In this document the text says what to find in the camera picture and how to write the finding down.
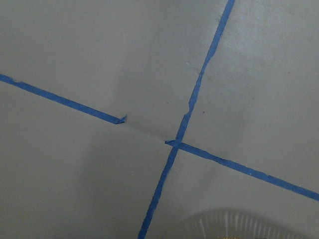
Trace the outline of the brown wicker basket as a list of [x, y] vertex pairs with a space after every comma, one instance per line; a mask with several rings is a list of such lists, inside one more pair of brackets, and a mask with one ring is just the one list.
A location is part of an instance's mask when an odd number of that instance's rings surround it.
[[213, 210], [190, 216], [172, 227], [170, 239], [303, 239], [304, 236], [239, 210]]

